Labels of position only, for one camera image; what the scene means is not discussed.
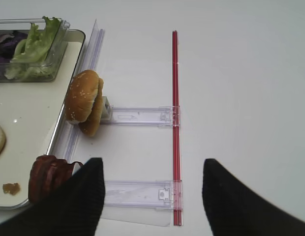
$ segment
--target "clear plastic container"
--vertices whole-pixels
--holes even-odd
[[[8,62],[0,63],[0,82],[50,82],[53,81],[61,64],[61,59],[67,47],[67,42],[64,37],[69,29],[69,23],[59,19],[61,22],[59,29],[55,35],[53,43],[48,51],[44,62],[28,63],[28,62]],[[15,30],[23,33],[28,33],[31,27],[30,23],[38,25],[39,30],[44,30],[44,19],[17,19],[17,20],[0,20],[0,35],[12,34]],[[7,79],[5,76],[6,70],[16,66],[23,71],[31,71],[32,69],[40,69],[48,71],[42,75],[34,76],[31,73],[24,73],[22,76],[17,75],[12,79]]]

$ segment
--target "lettuce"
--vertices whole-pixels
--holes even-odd
[[[60,21],[57,18],[45,20],[45,29],[39,30],[36,24],[31,23],[30,31],[26,40],[21,40],[16,49],[14,56],[7,68],[5,76],[7,79],[26,80],[33,77],[48,76],[55,71],[54,66],[26,66],[24,63],[42,63],[53,43],[54,37],[60,27]]]

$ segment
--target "white tray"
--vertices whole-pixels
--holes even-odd
[[[0,125],[7,143],[0,154],[0,208],[28,201],[28,181],[36,157],[46,154],[59,128],[63,100],[85,41],[70,30],[68,46],[56,79],[51,83],[0,83]],[[4,183],[19,183],[21,191],[4,194]]]

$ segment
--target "white table surface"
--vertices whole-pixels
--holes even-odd
[[[171,105],[171,31],[179,33],[184,226],[101,220],[97,235],[212,235],[205,158],[305,221],[305,0],[0,1],[0,19],[42,15],[87,38],[98,19],[106,34],[97,71],[119,106]],[[9,216],[0,211],[0,221]]]

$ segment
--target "red rod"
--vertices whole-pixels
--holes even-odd
[[[178,80],[178,32],[172,32],[172,105],[174,111],[179,106],[179,80]],[[174,112],[175,124],[179,123],[178,113]],[[173,126],[173,180],[181,180],[180,164],[180,130]],[[182,211],[174,210],[174,225],[182,225]]]

